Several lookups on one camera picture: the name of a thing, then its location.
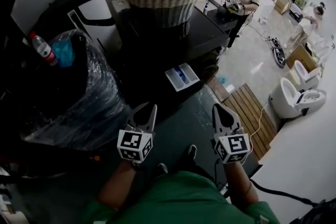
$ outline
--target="green shirt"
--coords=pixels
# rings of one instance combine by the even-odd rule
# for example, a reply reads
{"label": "green shirt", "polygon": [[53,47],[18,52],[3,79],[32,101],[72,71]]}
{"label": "green shirt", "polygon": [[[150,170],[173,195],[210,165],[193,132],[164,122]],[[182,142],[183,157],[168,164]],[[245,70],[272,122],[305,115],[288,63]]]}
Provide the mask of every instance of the green shirt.
{"label": "green shirt", "polygon": [[190,172],[161,176],[132,207],[117,213],[92,203],[84,223],[279,223],[266,202],[258,202],[240,211],[229,204],[209,179]]}

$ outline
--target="white toilet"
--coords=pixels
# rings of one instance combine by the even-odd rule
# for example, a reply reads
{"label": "white toilet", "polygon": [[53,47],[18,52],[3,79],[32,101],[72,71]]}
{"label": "white toilet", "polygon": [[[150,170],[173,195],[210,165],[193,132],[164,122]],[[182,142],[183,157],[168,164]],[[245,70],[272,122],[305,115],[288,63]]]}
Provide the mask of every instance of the white toilet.
{"label": "white toilet", "polygon": [[322,90],[307,90],[300,93],[286,78],[270,94],[270,102],[281,119],[295,118],[302,109],[319,109],[326,102],[327,93]]}
{"label": "white toilet", "polygon": [[321,68],[315,68],[310,73],[308,73],[303,64],[298,60],[294,62],[293,68],[297,72],[300,79],[299,87],[297,87],[298,90],[306,91],[308,89],[315,89],[317,87],[321,79]]}

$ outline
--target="shoe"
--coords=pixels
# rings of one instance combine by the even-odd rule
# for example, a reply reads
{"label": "shoe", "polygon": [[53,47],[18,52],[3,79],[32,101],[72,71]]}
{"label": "shoe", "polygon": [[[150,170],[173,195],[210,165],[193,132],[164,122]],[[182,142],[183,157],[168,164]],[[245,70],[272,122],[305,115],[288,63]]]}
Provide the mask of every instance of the shoe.
{"label": "shoe", "polygon": [[157,170],[159,175],[168,174],[167,166],[164,163],[159,163],[156,167],[156,170]]}
{"label": "shoe", "polygon": [[197,153],[197,147],[195,145],[190,145],[188,148],[187,158],[195,160]]}

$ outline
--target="red bottle cap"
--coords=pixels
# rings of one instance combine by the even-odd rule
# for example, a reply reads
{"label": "red bottle cap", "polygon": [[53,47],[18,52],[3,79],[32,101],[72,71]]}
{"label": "red bottle cap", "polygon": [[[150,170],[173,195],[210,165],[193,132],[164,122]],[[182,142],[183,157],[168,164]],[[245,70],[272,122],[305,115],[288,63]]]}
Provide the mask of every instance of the red bottle cap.
{"label": "red bottle cap", "polygon": [[36,33],[33,31],[33,32],[30,32],[29,34],[29,38],[30,39],[33,39],[34,37],[36,37]]}

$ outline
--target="wooden pallet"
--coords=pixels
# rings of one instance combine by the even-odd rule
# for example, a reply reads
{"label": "wooden pallet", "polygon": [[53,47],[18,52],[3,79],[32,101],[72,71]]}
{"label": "wooden pallet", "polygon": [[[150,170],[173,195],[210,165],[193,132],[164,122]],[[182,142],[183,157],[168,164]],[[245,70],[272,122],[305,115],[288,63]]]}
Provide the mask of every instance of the wooden pallet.
{"label": "wooden pallet", "polygon": [[[239,117],[244,130],[249,135],[259,128],[259,117],[262,105],[257,100],[247,84],[244,84],[224,100],[228,108],[235,111]],[[277,131],[268,117],[265,110],[260,120],[260,130],[252,136],[253,152],[258,159],[261,159],[270,149],[270,142],[277,135]]]}

